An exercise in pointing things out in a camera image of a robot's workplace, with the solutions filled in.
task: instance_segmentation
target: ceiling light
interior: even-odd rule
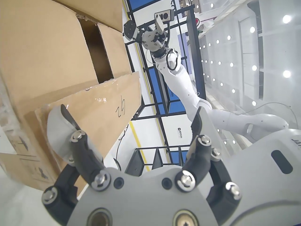
[[[287,24],[292,20],[292,17],[289,15],[283,16],[283,23]]]
[[[284,71],[284,72],[283,72],[283,76],[284,76],[285,78],[289,78],[290,75],[291,75],[290,71]]]

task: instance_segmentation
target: black text logo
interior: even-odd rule
[[[179,138],[182,138],[182,131],[181,131],[180,127],[178,127],[178,135],[179,135]]]
[[[301,141],[300,140],[293,140],[293,139],[291,139],[294,143],[296,143],[297,144],[297,146],[298,147],[300,147],[300,149],[301,149]]]

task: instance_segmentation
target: open cardboard box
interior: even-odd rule
[[[108,132],[112,137],[105,147],[98,148],[105,157],[138,109],[139,77],[131,73],[125,50],[121,3],[0,0],[0,164],[13,179],[44,190],[63,168],[47,144],[36,110],[60,99],[78,99],[78,94],[82,94],[82,106],[88,107],[91,97],[85,89],[90,87],[97,87],[102,97],[114,91],[119,102],[120,96],[129,91],[126,85],[138,84],[130,93],[133,105],[127,116],[117,117],[118,127]],[[118,78],[126,77],[128,81],[121,86]],[[91,113],[89,120],[97,123],[99,115],[94,113],[93,117]],[[102,120],[115,115],[115,111],[106,110]]]

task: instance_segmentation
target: white ceiling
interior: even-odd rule
[[[211,2],[218,4],[220,0],[203,1],[205,3],[200,2],[200,6],[202,12],[205,12],[211,9],[208,6]],[[257,17],[254,7],[249,5],[252,10],[247,5],[242,5],[200,39],[206,85],[212,88],[212,95],[217,96],[225,107],[249,111],[267,102],[280,102],[291,106],[301,126],[300,1],[258,0],[260,15],[257,14]],[[283,22],[285,15],[292,17],[287,24]],[[250,32],[251,27],[255,28],[255,32]],[[260,59],[263,60],[263,66],[259,64]],[[252,70],[253,65],[257,67],[256,71]],[[290,78],[283,76],[285,70],[291,72]],[[259,71],[264,75],[263,97],[259,96]],[[263,112],[281,116],[288,121],[290,127],[296,127],[292,112],[283,105],[271,104],[255,111]]]

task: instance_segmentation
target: bolt head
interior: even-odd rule
[[[103,174],[97,174],[94,179],[97,185],[102,185],[105,180],[106,180],[106,176]]]
[[[219,155],[220,155],[220,153],[217,151],[216,148],[213,148],[213,149],[212,149],[212,154],[213,154],[214,156],[219,156]]]
[[[190,176],[188,176],[188,175],[183,175],[183,176],[181,177],[181,182],[182,182],[182,184],[183,184],[185,187],[190,187],[192,180],[191,180],[191,177],[190,177]]]
[[[51,204],[57,197],[57,189],[52,187],[51,190],[46,191],[42,195],[42,202],[43,204]]]

